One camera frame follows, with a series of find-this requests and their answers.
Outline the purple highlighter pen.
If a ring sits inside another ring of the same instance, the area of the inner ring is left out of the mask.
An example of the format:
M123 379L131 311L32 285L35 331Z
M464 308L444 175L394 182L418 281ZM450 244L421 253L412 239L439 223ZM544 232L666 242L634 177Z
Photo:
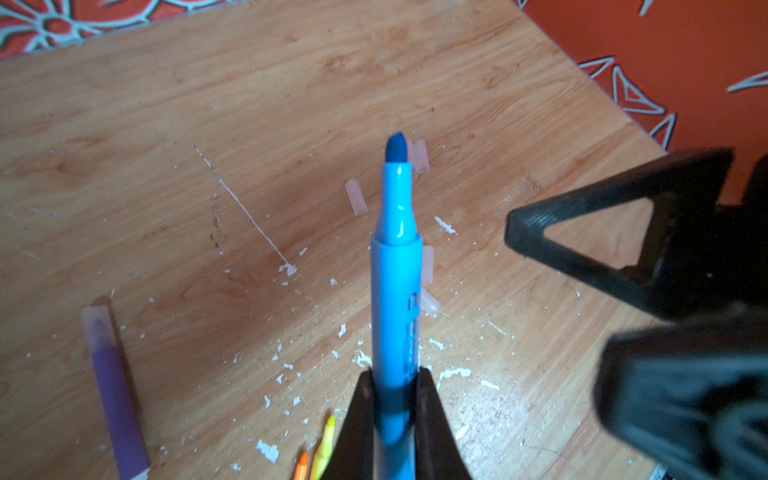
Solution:
M107 305L81 311L84 332L120 479L148 479L150 460Z

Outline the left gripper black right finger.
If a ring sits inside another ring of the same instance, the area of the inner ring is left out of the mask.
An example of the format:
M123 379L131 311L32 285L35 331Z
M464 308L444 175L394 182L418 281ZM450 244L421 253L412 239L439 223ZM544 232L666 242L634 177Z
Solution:
M471 480L431 372L420 367L415 397L415 475L418 480Z

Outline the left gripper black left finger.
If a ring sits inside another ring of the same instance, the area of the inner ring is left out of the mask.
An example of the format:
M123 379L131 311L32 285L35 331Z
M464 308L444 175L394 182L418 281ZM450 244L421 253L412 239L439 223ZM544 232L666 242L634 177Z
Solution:
M372 480L374 478L374 436L376 399L372 372L358 378L346 419L323 480Z

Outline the blue highlighter pen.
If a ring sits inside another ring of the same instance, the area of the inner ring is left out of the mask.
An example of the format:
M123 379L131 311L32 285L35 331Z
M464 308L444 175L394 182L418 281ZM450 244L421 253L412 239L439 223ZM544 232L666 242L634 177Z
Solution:
M386 144L381 169L381 208L371 239L378 479L416 477L413 410L423 240L412 205L412 177L408 143L399 132Z

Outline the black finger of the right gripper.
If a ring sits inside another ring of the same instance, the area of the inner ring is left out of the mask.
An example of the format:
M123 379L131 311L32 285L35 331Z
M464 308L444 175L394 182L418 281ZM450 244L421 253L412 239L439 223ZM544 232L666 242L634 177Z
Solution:
M732 150L662 156L510 211L505 244L658 318L699 309Z

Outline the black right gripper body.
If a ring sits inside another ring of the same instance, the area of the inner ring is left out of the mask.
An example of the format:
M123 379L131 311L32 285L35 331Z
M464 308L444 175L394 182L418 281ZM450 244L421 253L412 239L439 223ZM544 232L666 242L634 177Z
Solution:
M593 404L603 428L676 479L766 478L766 308L611 336Z

